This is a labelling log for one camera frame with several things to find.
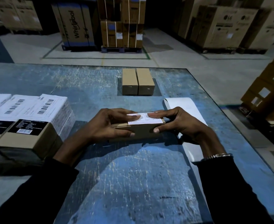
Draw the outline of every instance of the black long-sleeve shirt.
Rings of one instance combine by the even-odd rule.
[[[214,223],[274,223],[232,157],[201,162],[198,169]],[[47,159],[0,207],[0,223],[53,223],[78,173]]]

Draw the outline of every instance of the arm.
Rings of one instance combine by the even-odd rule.
[[[102,109],[83,128],[66,139],[55,156],[45,160],[39,173],[32,175],[0,207],[0,223],[53,223],[69,188],[79,171],[72,166],[84,152],[83,147],[99,141],[130,137],[134,133],[116,130],[111,121],[133,121],[140,116],[125,109]]]
[[[197,142],[204,158],[226,153],[216,133],[182,108],[148,113],[153,118],[168,117],[172,122],[154,129],[155,133],[175,130]],[[202,188],[214,223],[274,223],[231,156],[198,164]]]

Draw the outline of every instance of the table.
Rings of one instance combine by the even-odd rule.
[[[122,96],[121,70],[1,63],[0,93],[67,96],[77,120],[72,133],[101,108],[142,113],[164,109],[164,98],[190,97],[274,217],[274,173],[186,69],[151,68],[154,96]],[[76,168],[80,173],[55,223],[212,221],[182,145],[170,133],[149,141],[94,145]],[[27,179],[0,177],[0,205]]]

